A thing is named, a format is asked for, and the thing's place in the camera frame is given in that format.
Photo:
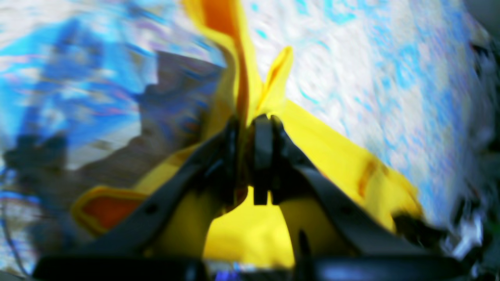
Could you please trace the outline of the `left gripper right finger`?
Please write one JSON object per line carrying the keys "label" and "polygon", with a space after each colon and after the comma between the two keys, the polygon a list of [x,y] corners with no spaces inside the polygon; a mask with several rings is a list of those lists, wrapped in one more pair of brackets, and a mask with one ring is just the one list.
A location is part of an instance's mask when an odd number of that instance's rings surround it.
{"label": "left gripper right finger", "polygon": [[429,253],[376,223],[290,139],[278,117],[262,115],[254,133],[254,203],[280,207],[296,258],[424,257]]}

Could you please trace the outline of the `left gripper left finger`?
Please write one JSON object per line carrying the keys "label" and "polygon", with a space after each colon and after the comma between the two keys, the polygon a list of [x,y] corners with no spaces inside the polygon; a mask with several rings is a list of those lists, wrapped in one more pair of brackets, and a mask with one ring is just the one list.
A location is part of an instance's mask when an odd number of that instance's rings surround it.
{"label": "left gripper left finger", "polygon": [[78,250],[95,258],[200,258],[212,221],[248,193],[238,164],[240,124],[224,129],[196,149],[169,180],[105,234]]}

